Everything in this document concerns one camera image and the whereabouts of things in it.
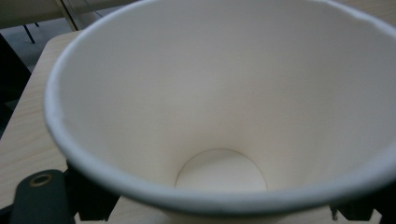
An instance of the table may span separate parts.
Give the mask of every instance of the table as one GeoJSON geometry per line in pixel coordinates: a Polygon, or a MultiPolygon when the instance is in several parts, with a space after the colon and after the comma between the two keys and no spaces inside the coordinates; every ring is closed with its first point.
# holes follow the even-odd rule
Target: table
{"type": "MultiPolygon", "coordinates": [[[[396,25],[393,0],[339,0],[396,25]]],[[[20,102],[0,140],[0,208],[13,202],[14,190],[26,176],[46,169],[65,170],[65,159],[52,142],[43,119],[43,90],[56,58],[79,32],[57,36],[45,47],[20,102]]],[[[337,223],[348,223],[341,215],[337,223]]],[[[370,222],[379,223],[374,214],[370,222]]],[[[162,212],[121,198],[108,223],[172,224],[162,212]]],[[[329,208],[282,219],[280,223],[333,223],[329,208]]]]}

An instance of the table surface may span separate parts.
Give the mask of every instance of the table surface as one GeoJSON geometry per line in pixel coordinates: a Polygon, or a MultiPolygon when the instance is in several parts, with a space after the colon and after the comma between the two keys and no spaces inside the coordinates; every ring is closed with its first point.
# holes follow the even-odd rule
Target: table surface
{"type": "MultiPolygon", "coordinates": [[[[396,26],[394,0],[338,0],[396,26]]],[[[13,202],[21,180],[46,169],[65,170],[64,156],[51,140],[43,119],[43,92],[50,69],[59,54],[79,32],[53,38],[45,47],[17,108],[0,141],[0,208],[13,202]]],[[[337,223],[348,223],[341,215],[337,223]]],[[[375,213],[370,222],[379,223],[375,213]]],[[[108,223],[171,224],[162,212],[121,198],[108,223]]],[[[333,223],[327,207],[290,215],[279,223],[333,223]]]]}

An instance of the black object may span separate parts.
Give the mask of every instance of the black object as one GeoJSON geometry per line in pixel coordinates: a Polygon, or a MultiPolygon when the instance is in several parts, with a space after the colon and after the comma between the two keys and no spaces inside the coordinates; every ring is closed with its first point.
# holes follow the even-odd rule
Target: black object
{"type": "Polygon", "coordinates": [[[333,219],[340,212],[347,220],[368,221],[374,210],[381,215],[380,224],[396,223],[396,182],[363,198],[331,205],[333,219]]]}
{"type": "Polygon", "coordinates": [[[72,224],[64,174],[43,171],[22,180],[17,187],[10,223],[72,224]]]}
{"type": "Polygon", "coordinates": [[[64,173],[47,170],[23,179],[14,204],[0,210],[0,223],[74,224],[76,213],[83,221],[108,220],[119,197],[69,165],[64,173]]]}
{"type": "Polygon", "coordinates": [[[108,220],[120,195],[103,189],[67,165],[69,169],[64,172],[64,179],[72,214],[78,213],[82,221],[108,220]]]}
{"type": "Polygon", "coordinates": [[[0,34],[0,138],[12,115],[6,103],[19,100],[30,71],[0,34]]]}

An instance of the cup rim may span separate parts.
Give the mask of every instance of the cup rim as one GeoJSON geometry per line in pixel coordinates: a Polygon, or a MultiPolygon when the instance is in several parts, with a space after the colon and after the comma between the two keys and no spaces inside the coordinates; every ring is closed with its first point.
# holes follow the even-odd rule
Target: cup rim
{"type": "MultiPolygon", "coordinates": [[[[184,189],[172,189],[133,177],[110,164],[95,158],[81,146],[66,129],[67,122],[60,104],[60,77],[64,61],[78,47],[78,43],[88,38],[95,30],[101,29],[108,21],[130,10],[161,0],[147,0],[124,7],[103,18],[83,31],[66,47],[53,66],[44,99],[46,125],[56,145],[79,171],[103,187],[139,201],[166,210],[187,214],[245,217],[283,214],[313,208],[331,203],[352,200],[390,184],[396,179],[396,141],[364,164],[359,170],[346,173],[321,184],[258,193],[203,193],[184,189]]],[[[306,3],[325,4],[345,12],[353,20],[372,24],[378,32],[392,36],[396,40],[396,30],[385,22],[358,10],[330,0],[308,0],[306,3]]]]}

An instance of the floor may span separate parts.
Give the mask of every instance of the floor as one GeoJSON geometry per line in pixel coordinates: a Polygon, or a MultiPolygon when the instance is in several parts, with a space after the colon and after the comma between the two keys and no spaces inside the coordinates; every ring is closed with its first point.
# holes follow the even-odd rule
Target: floor
{"type": "MultiPolygon", "coordinates": [[[[105,17],[106,15],[114,12],[120,7],[113,7],[104,10],[99,10],[98,13],[105,17]]],[[[33,23],[27,24],[32,38],[35,43],[32,43],[29,35],[23,29],[23,26],[11,27],[7,29],[0,29],[0,34],[5,38],[8,44],[14,49],[17,55],[21,58],[25,66],[33,72],[35,65],[46,46],[46,44],[53,37],[57,35],[66,34],[72,32],[66,19],[57,19],[52,21],[40,21],[38,27],[33,23]]],[[[18,101],[9,102],[9,106],[12,110],[17,105],[18,101]]],[[[0,139],[6,127],[0,127],[0,139]]]]}

